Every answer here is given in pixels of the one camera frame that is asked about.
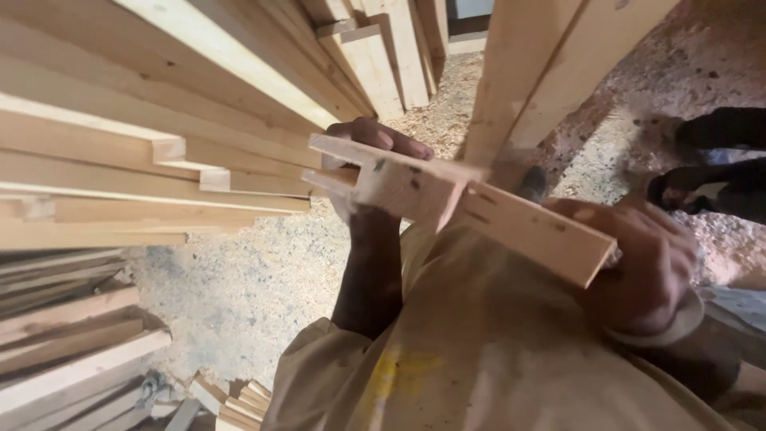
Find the black pants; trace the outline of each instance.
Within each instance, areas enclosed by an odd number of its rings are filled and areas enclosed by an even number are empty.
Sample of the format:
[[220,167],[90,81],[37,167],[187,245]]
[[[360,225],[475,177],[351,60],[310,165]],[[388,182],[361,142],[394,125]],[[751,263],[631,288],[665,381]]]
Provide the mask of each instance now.
[[[734,148],[766,151],[766,108],[722,107],[686,121],[676,131],[676,142],[699,150]],[[683,206],[663,199],[668,189],[694,192],[706,184],[722,188],[697,196]],[[647,198],[664,209],[689,214],[710,211],[766,224],[766,157],[717,166],[682,167],[652,180]]]

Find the sawdust-covered floor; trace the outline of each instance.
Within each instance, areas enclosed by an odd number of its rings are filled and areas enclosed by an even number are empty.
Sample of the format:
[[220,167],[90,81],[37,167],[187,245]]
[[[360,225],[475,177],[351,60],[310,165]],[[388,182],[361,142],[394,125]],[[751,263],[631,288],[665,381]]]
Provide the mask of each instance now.
[[[390,126],[454,157],[470,121],[482,54],[451,56],[428,107]],[[766,2],[683,0],[535,151],[554,196],[611,203],[644,173],[680,160],[664,117],[766,106]],[[766,289],[766,226],[723,215],[678,216],[702,246],[697,282]],[[260,219],[235,235],[191,235],[181,247],[132,250],[142,305],[173,343],[156,366],[185,386],[198,368],[270,387],[298,331],[329,316],[349,251],[332,207]]]

